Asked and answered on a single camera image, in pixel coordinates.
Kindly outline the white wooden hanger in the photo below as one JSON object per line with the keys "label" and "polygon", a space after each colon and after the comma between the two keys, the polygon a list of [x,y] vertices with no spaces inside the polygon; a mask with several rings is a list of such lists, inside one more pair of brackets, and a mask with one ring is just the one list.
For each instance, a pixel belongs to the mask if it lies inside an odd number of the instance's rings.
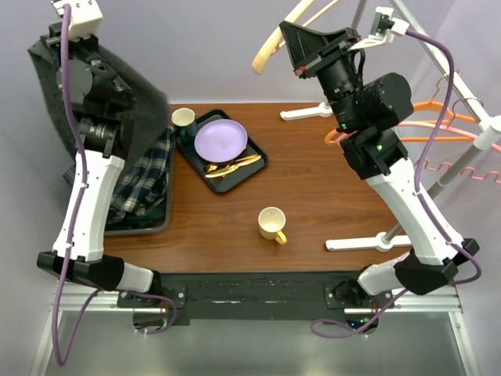
{"label": "white wooden hanger", "polygon": [[[294,23],[296,22],[301,15],[309,8],[309,6],[313,3],[313,0],[301,0],[298,4],[293,7],[293,9],[287,14],[285,17],[285,21]],[[338,3],[338,0],[333,0],[327,3],[323,8],[321,8],[317,13],[311,16],[308,20],[305,21],[303,27],[309,26],[311,23],[316,21],[321,17],[325,12],[334,7]],[[251,67],[255,74],[262,74],[265,69],[265,65],[269,61],[270,57],[280,50],[285,45],[285,41],[283,40],[282,32],[277,27],[267,38],[263,46],[259,49],[255,58],[252,61]]]}

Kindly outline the dark dotted garment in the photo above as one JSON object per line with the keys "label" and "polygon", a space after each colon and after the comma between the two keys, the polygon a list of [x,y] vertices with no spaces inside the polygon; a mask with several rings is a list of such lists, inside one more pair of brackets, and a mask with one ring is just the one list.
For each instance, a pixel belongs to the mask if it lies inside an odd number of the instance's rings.
{"label": "dark dotted garment", "polygon": [[[77,144],[63,104],[62,67],[42,35],[28,54],[40,82],[45,106],[67,152]],[[153,147],[168,127],[168,99],[122,58],[100,45],[100,57],[86,63],[69,58],[70,104],[85,147],[124,160],[123,173]]]}

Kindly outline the green plaid skirt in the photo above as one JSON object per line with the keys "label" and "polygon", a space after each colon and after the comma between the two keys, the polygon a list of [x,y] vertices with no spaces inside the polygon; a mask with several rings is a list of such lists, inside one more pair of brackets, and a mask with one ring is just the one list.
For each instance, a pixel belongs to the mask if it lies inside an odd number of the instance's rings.
{"label": "green plaid skirt", "polygon": [[111,219],[105,227],[106,231],[144,230],[159,226],[166,219],[166,202],[149,208],[145,214],[127,213],[121,219]]}

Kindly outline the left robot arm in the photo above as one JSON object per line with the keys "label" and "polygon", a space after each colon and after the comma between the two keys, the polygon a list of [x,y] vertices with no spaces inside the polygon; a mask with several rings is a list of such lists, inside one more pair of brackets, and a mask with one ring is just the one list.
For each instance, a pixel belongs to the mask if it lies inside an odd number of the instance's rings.
{"label": "left robot arm", "polygon": [[145,307],[162,298],[157,271],[106,255],[106,220],[118,180],[168,126],[166,95],[94,36],[66,40],[52,24],[29,49],[49,116],[74,155],[63,225],[39,269],[105,291],[135,291]]}

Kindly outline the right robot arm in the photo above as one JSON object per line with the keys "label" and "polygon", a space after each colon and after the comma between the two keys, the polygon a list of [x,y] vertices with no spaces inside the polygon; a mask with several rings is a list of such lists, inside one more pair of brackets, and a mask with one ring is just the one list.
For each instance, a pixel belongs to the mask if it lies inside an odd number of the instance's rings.
{"label": "right robot arm", "polygon": [[294,73],[319,80],[337,131],[347,136],[341,140],[345,160],[383,199],[412,245],[404,255],[367,266],[356,278],[339,283],[335,299],[365,308],[394,288],[425,295],[453,282],[479,245],[450,228],[393,130],[413,113],[408,81],[391,72],[364,83],[366,54],[356,48],[360,36],[353,28],[323,33],[283,21],[279,29]]}

